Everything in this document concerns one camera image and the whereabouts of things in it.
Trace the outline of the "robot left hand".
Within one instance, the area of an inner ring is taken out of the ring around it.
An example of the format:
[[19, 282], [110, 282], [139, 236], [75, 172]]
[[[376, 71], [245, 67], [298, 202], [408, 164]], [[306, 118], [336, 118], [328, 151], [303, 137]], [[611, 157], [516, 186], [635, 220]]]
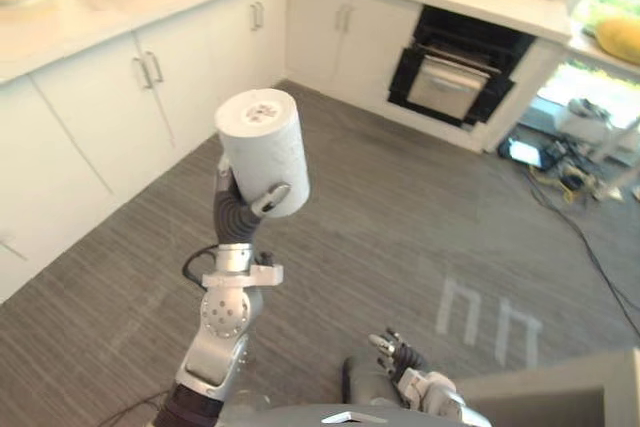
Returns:
[[256, 200], [241, 195], [230, 161], [223, 154], [218, 162], [213, 202], [213, 223], [220, 245], [252, 244], [255, 233], [268, 213], [289, 195], [291, 186], [278, 182]]

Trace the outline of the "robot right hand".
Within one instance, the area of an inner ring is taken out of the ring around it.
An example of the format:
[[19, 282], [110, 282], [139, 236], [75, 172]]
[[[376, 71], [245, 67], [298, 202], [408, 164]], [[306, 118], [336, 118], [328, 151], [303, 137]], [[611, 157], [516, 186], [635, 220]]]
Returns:
[[393, 384], [398, 384], [407, 369], [426, 372], [426, 358], [397, 331], [387, 327], [382, 334], [369, 334], [369, 343], [380, 353], [378, 364]]

